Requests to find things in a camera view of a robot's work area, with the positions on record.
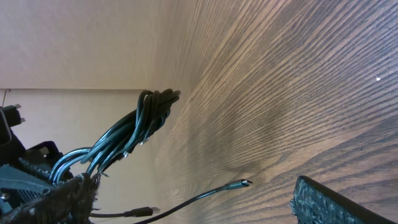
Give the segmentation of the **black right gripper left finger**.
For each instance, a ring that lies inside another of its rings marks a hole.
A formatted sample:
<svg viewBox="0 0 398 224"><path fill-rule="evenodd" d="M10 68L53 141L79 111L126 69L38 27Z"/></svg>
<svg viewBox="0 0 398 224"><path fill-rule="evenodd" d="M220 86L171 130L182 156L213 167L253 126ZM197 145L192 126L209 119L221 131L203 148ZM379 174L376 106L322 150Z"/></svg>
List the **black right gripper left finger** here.
<svg viewBox="0 0 398 224"><path fill-rule="evenodd" d="M1 216L1 224L91 224L100 175L80 174Z"/></svg>

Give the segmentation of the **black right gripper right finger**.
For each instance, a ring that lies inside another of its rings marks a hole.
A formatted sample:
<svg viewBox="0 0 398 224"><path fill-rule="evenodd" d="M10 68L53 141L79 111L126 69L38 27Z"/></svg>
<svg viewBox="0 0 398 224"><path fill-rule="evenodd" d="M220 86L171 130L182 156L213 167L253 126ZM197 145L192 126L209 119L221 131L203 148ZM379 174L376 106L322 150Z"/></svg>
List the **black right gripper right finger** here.
<svg viewBox="0 0 398 224"><path fill-rule="evenodd" d="M395 224L305 175L296 181L290 208L298 224Z"/></svg>

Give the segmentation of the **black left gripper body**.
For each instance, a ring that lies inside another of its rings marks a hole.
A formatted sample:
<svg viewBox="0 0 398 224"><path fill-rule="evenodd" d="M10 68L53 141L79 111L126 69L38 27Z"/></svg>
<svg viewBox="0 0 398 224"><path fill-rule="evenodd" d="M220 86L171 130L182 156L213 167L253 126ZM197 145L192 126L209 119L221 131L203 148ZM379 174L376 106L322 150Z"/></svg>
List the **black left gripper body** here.
<svg viewBox="0 0 398 224"><path fill-rule="evenodd" d="M1 214L40 197L53 189L50 180L54 160L49 156L1 159Z"/></svg>

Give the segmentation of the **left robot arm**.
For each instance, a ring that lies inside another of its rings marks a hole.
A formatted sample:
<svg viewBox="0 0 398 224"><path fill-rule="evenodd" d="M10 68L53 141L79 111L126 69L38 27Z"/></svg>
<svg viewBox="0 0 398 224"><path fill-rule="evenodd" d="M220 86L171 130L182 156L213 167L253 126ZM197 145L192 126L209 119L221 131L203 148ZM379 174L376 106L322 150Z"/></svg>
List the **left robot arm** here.
<svg viewBox="0 0 398 224"><path fill-rule="evenodd" d="M63 153L52 141L25 148L12 130L22 124L20 105L1 107L1 214L43 200L44 209L54 212L70 209L68 200L55 191L52 169Z"/></svg>

